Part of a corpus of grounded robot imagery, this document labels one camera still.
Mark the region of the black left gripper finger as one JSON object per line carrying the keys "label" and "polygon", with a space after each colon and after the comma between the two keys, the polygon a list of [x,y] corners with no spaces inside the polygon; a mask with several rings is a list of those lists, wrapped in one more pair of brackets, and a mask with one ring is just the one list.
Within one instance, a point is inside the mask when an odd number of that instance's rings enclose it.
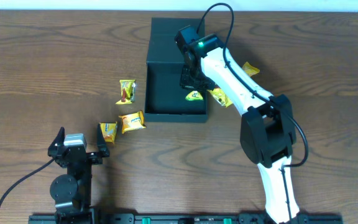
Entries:
{"label": "black left gripper finger", "polygon": [[48,147],[47,154],[49,157],[56,157],[58,154],[58,149],[63,145],[65,138],[65,128],[61,127],[55,139],[52,141],[51,145]]}
{"label": "black left gripper finger", "polygon": [[96,141],[96,143],[97,143],[98,151],[99,151],[101,157],[109,157],[109,155],[110,155],[109,149],[108,149],[108,146],[107,146],[106,141],[104,139],[100,124],[98,124],[98,127],[97,127],[97,141]]}

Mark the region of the green pandan cake snack packet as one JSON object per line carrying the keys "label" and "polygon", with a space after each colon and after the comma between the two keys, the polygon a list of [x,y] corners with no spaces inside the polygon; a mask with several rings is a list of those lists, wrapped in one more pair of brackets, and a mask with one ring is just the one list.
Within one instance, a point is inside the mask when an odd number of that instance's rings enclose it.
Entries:
{"label": "green pandan cake snack packet", "polygon": [[185,97],[186,101],[203,101],[204,98],[202,94],[198,91],[191,91],[189,94]]}

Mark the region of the yellow cheddar sandwich snack packet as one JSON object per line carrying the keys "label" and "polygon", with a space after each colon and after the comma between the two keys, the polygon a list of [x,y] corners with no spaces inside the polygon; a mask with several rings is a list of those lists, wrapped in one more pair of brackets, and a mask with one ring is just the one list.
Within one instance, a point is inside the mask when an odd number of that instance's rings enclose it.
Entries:
{"label": "yellow cheddar sandwich snack packet", "polygon": [[117,122],[100,123],[101,132],[106,142],[115,143],[117,133]]}

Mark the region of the yellow chocolate cake snack packet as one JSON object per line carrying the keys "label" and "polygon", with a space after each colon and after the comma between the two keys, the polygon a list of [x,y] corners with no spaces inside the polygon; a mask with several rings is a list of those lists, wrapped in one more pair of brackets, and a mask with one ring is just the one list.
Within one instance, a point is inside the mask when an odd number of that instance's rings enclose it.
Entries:
{"label": "yellow chocolate cake snack packet", "polygon": [[208,92],[221,106],[227,108],[232,105],[232,101],[221,88],[217,87],[213,90],[208,90]]}

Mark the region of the orange cracker snack packet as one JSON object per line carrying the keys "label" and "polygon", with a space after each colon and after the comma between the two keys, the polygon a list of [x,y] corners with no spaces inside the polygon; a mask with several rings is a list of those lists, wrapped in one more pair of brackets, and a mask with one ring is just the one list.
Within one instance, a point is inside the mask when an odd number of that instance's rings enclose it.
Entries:
{"label": "orange cracker snack packet", "polygon": [[136,113],[127,115],[121,115],[119,116],[119,118],[122,119],[122,134],[128,131],[146,128],[143,111],[138,111]]}

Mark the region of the yellow chocolate wafer snack packet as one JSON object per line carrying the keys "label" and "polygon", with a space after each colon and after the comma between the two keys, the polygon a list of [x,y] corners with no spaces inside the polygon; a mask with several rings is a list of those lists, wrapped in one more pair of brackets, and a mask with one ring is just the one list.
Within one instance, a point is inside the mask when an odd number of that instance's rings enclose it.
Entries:
{"label": "yellow chocolate wafer snack packet", "polygon": [[127,105],[134,102],[135,98],[135,79],[119,80],[121,88],[121,99],[116,102],[117,105]]}

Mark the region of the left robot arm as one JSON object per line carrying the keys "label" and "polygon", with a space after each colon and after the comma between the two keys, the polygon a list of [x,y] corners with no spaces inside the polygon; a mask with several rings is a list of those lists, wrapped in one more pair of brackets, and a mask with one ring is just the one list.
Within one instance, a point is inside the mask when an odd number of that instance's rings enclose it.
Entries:
{"label": "left robot arm", "polygon": [[50,195],[55,201],[56,223],[97,223],[98,211],[91,207],[92,167],[101,165],[109,157],[101,125],[96,128],[96,152],[87,152],[84,134],[65,134],[60,128],[48,147],[48,156],[67,170],[50,185]]}

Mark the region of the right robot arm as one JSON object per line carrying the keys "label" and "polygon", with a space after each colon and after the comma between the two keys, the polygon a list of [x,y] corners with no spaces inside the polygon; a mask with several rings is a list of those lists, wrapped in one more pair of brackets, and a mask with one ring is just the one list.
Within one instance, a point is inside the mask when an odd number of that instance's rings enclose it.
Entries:
{"label": "right robot arm", "polygon": [[175,42],[190,72],[210,79],[229,97],[241,116],[240,142],[246,156],[259,168],[265,190],[265,210],[275,223],[288,223],[298,215],[290,175],[295,127],[274,103],[289,106],[256,84],[214,35],[199,37],[179,32]]}

